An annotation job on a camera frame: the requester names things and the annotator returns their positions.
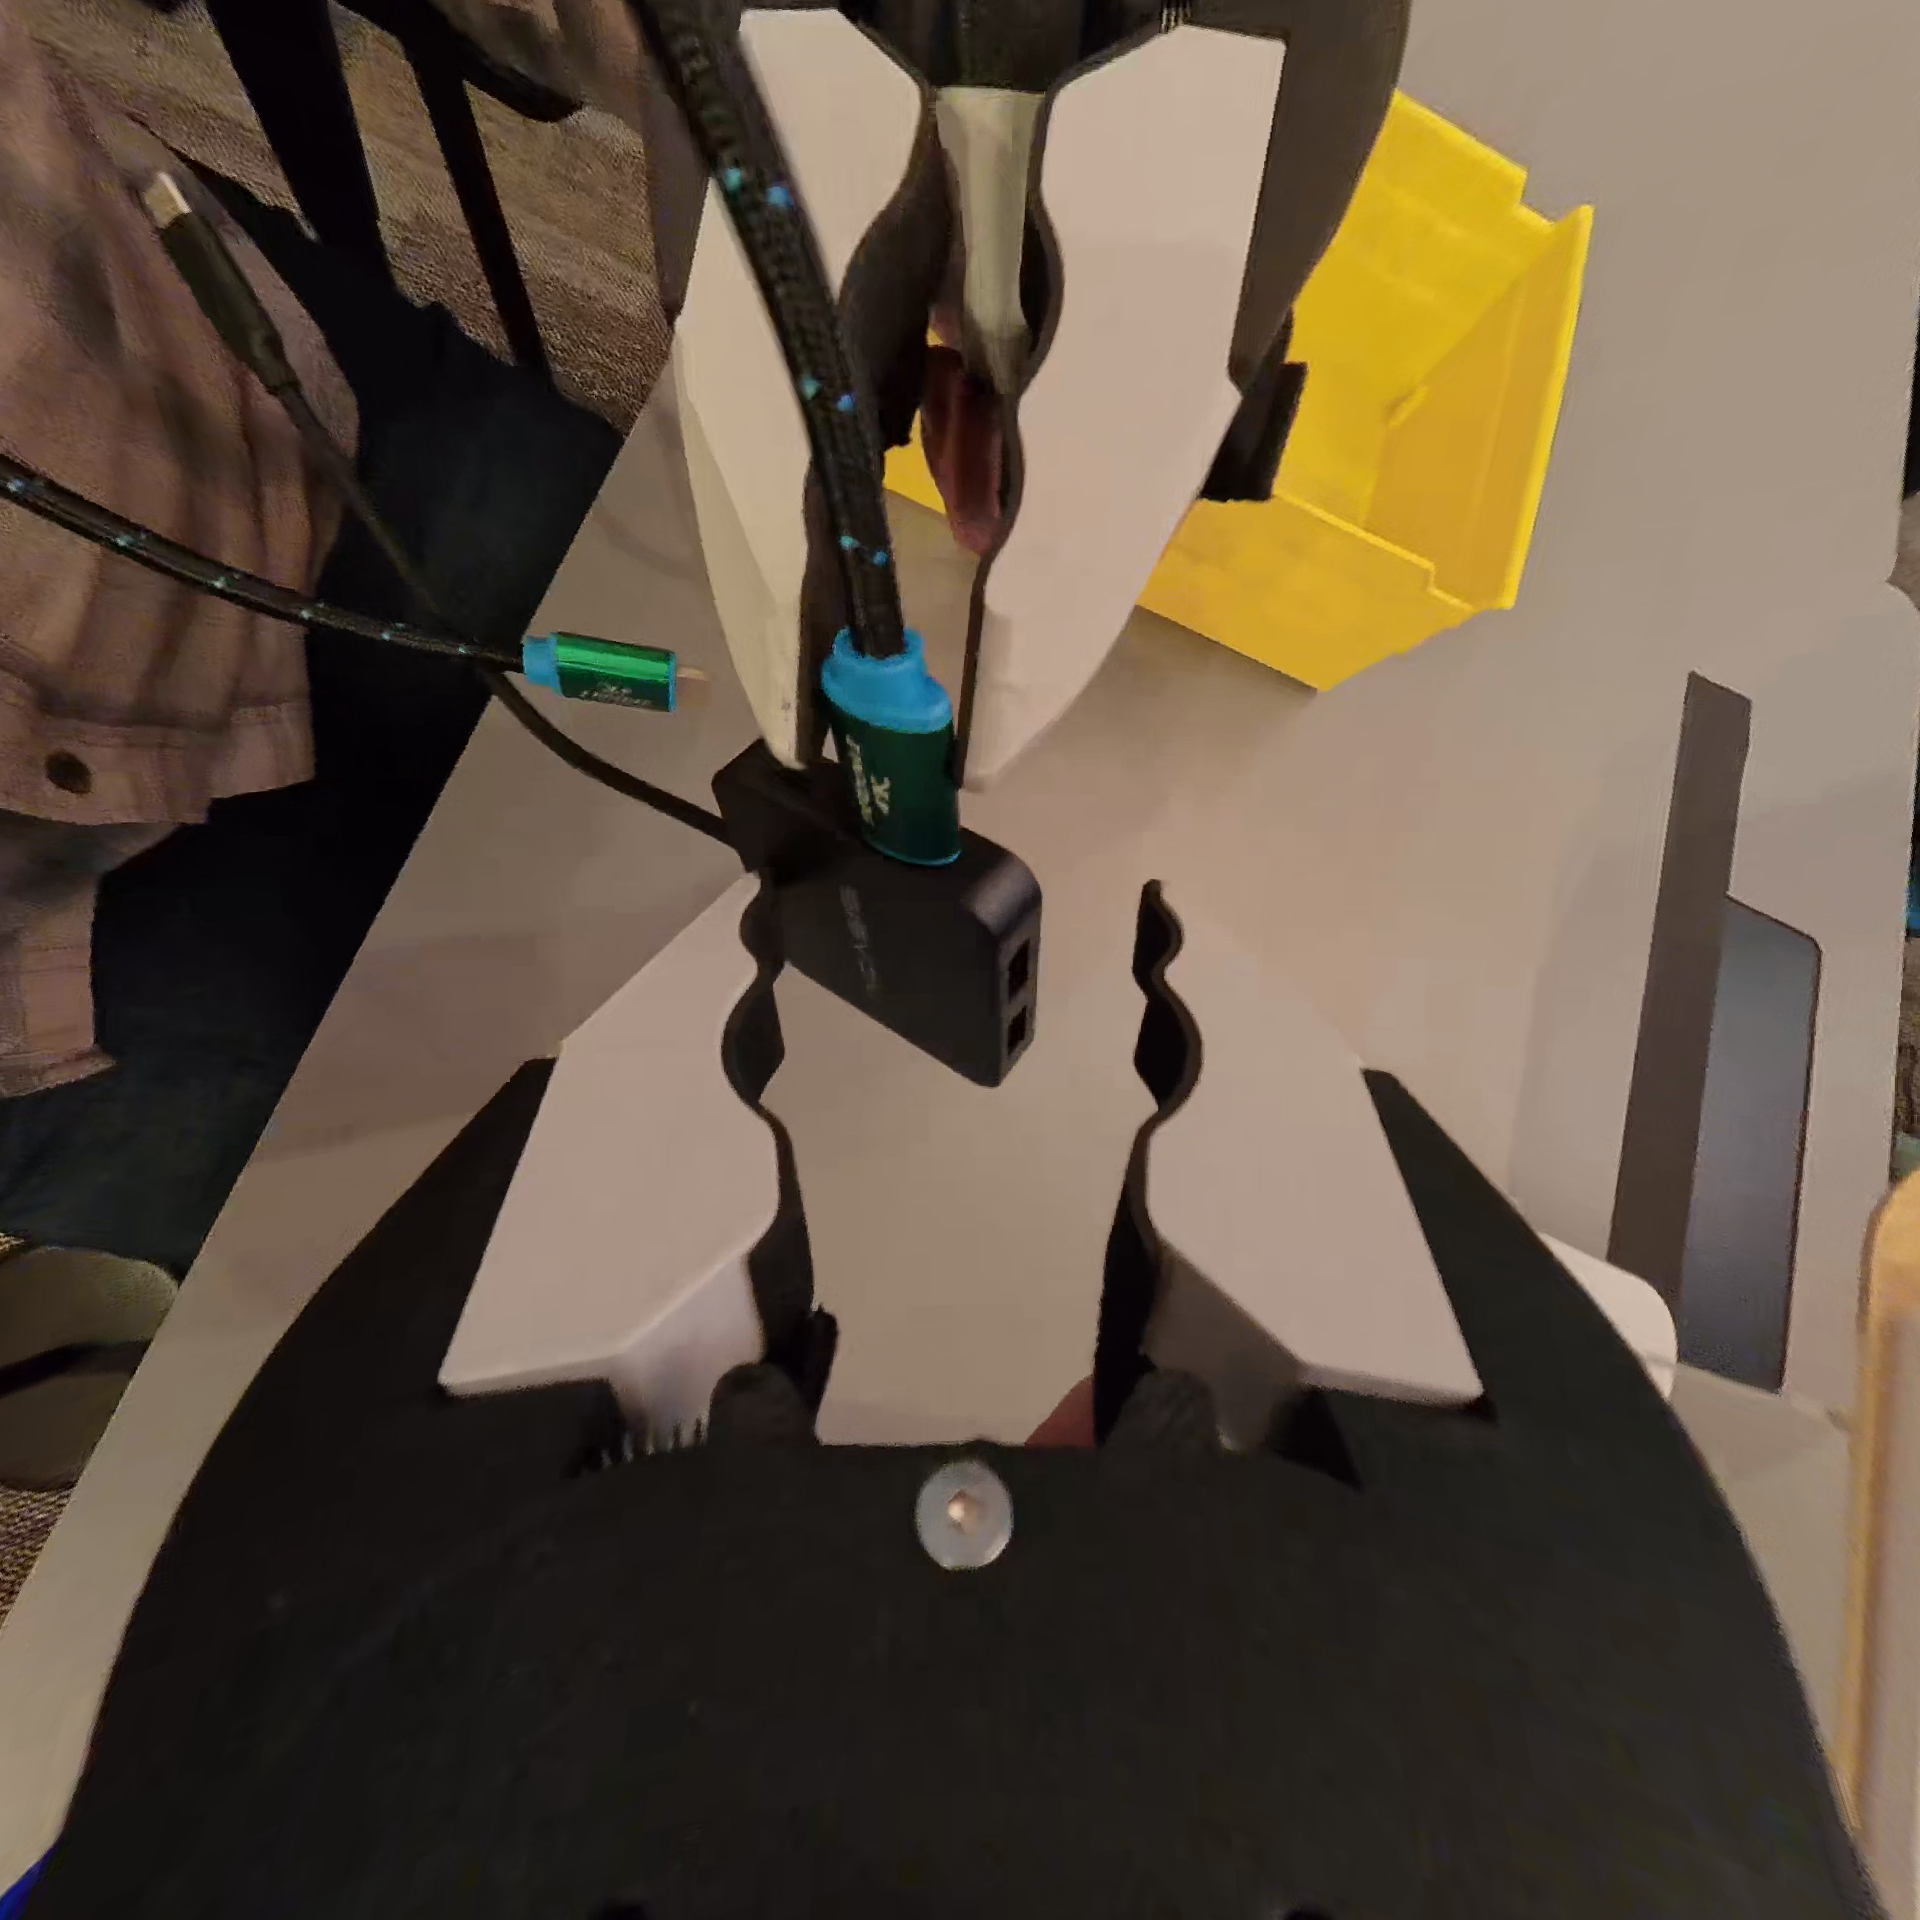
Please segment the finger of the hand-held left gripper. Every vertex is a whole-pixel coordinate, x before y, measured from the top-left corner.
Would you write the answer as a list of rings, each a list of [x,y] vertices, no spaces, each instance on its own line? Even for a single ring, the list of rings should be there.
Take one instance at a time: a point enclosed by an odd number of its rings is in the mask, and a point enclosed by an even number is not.
[[[948,259],[948,168],[922,79],[844,12],[746,12],[771,114],[848,333],[876,442],[920,396]],[[689,243],[670,372],[714,605],[752,722],[779,765],[821,746],[814,681],[848,596],[812,477],[802,399],[716,186]]]
[[[1053,292],[1013,401],[1015,497],[976,578],[971,793],[1092,683],[1236,416],[1283,62],[1276,38],[1172,29],[1046,104],[1030,204]]]

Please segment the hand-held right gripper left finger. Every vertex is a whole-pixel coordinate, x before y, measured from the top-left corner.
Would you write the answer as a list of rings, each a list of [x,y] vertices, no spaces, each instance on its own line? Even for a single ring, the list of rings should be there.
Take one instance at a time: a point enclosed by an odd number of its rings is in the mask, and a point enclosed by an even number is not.
[[[597,1379],[649,1443],[777,1367],[816,1417],[838,1330],[814,1298],[784,1064],[771,886],[742,877],[559,1043],[440,1384]]]

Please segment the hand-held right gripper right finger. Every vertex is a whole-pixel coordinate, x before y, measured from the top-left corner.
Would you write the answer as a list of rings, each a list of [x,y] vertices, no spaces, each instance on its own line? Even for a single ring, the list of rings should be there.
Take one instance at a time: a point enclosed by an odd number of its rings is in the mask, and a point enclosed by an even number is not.
[[[1164,881],[1130,958],[1130,1142],[1101,1268],[1094,1430],[1154,1374],[1195,1379],[1224,1443],[1309,1388],[1467,1407],[1481,1382],[1357,1051],[1313,1000]]]

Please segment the yellow plastic bin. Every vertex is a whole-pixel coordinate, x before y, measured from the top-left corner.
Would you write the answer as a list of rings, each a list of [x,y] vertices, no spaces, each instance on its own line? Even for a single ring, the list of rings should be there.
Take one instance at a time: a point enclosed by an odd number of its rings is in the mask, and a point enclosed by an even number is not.
[[[1132,611],[1311,688],[1515,602],[1592,207],[1397,91],[1291,312],[1306,383],[1266,497],[1200,491]]]

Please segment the black port adapter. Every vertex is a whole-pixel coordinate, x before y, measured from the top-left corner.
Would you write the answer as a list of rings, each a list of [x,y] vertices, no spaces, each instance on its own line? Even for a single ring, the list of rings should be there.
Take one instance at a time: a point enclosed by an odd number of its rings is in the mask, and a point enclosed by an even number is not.
[[[1044,894],[1028,864],[961,830],[955,859],[867,844],[840,770],[753,741],[711,780],[742,865],[771,887],[784,964],[961,1080],[1000,1087],[1038,1028]]]

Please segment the person's left hand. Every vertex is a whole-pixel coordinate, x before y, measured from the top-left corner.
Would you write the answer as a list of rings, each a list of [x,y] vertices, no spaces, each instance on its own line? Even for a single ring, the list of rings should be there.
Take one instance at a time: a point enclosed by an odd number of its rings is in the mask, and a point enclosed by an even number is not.
[[[950,533],[965,554],[988,560],[1008,515],[1005,396],[955,292],[928,313],[920,434]]]

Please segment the black stand legs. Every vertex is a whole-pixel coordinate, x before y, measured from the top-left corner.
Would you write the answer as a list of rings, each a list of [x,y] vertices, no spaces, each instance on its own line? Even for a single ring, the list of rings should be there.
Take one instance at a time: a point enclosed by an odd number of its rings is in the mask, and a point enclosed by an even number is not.
[[[471,95],[480,91],[539,126],[571,118],[575,105],[483,55],[433,3],[342,1],[337,8],[396,40],[436,136],[506,346],[520,368],[553,383]],[[203,1],[203,12],[305,223],[363,268],[394,277],[333,3]]]

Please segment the dark trousers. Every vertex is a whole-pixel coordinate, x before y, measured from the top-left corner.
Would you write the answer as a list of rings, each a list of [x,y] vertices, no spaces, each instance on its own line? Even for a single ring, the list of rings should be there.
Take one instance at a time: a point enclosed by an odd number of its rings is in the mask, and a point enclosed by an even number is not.
[[[621,446],[438,303],[330,319],[373,509],[469,637],[532,627]],[[485,706],[462,661],[318,633],[315,771],[210,807],[103,884],[109,1065],[3,1102],[6,1236],[183,1275],[258,1147]]]

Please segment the dark desk hatch panel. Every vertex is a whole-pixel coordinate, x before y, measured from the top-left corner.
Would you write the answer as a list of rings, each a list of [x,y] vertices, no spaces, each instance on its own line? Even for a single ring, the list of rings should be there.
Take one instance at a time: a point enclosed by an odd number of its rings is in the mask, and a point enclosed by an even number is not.
[[[1677,1356],[1764,1394],[1785,1374],[1818,985],[1806,932],[1723,903]]]

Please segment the person's grey shoe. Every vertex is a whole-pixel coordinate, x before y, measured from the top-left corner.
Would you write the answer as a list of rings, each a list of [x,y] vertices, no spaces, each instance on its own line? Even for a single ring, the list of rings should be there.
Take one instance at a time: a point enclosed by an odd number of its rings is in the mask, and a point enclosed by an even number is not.
[[[3,1240],[1,1486],[72,1488],[179,1298],[163,1265]]]

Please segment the wooden stand board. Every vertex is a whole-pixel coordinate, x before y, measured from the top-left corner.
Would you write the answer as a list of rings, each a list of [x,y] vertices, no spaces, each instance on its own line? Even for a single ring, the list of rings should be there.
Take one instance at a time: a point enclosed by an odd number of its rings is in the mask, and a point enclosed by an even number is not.
[[[1874,1214],[1847,1422],[1835,1777],[1883,1913],[1918,1913],[1918,1174]]]

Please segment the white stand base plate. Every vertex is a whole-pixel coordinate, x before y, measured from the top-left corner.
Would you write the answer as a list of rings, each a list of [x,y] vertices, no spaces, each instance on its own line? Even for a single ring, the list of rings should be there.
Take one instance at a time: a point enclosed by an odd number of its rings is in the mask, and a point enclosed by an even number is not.
[[[1634,1351],[1657,1396],[1669,1401],[1677,1371],[1677,1333],[1662,1294],[1643,1278],[1561,1238],[1541,1233],[1541,1244]]]

